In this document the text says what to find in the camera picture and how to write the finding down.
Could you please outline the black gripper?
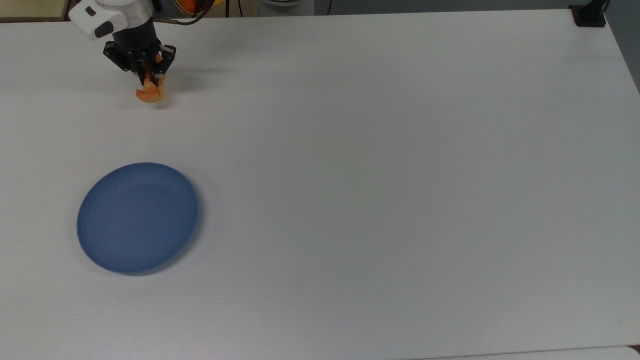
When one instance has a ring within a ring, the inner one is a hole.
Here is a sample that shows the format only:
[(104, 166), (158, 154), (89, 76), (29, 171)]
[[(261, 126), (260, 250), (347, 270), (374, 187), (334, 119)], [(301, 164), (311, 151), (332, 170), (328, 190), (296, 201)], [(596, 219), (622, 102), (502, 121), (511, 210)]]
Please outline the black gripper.
[(176, 47), (158, 39), (153, 22), (114, 32), (113, 40), (105, 43), (103, 54), (124, 72), (140, 76), (142, 87), (157, 76), (158, 96), (166, 94), (166, 72), (176, 58)]

